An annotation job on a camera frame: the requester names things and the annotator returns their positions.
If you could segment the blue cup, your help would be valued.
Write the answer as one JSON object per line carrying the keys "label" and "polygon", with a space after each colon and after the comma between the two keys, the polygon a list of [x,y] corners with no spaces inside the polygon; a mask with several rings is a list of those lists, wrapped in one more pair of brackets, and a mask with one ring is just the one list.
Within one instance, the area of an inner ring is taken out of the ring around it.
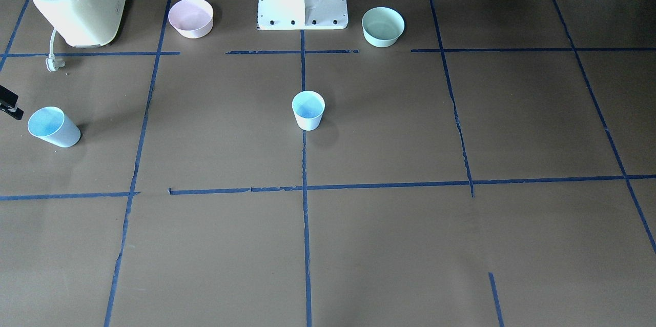
{"label": "blue cup", "polygon": [[302,91],[294,96],[291,107],[297,125],[304,131],[316,129],[325,112],[325,100],[316,91]]}
{"label": "blue cup", "polygon": [[28,132],[63,149],[77,144],[81,138],[78,126],[58,107],[35,111],[28,119]]}

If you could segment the cream toaster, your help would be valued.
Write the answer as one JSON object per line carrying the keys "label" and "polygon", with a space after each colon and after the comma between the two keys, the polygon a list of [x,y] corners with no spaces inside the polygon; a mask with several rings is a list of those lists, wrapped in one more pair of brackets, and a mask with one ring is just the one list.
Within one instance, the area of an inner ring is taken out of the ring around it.
{"label": "cream toaster", "polygon": [[96,48],[118,34],[126,0],[33,0],[72,47]]}

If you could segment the pink bowl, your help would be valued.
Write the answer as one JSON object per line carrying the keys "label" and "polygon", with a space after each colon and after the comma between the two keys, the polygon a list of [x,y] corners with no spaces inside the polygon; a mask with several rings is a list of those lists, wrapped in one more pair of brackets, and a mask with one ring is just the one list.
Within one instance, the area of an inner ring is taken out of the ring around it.
{"label": "pink bowl", "polygon": [[169,9],[169,23],[185,38],[199,39],[210,33],[214,9],[206,0],[181,0]]}

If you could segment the green bowl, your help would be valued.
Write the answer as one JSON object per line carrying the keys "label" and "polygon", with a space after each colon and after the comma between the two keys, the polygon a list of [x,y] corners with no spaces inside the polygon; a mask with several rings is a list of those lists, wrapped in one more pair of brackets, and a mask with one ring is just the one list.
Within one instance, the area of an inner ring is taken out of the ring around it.
{"label": "green bowl", "polygon": [[387,48],[395,44],[405,30],[399,12],[389,7],[369,9],[362,17],[363,36],[374,47]]}

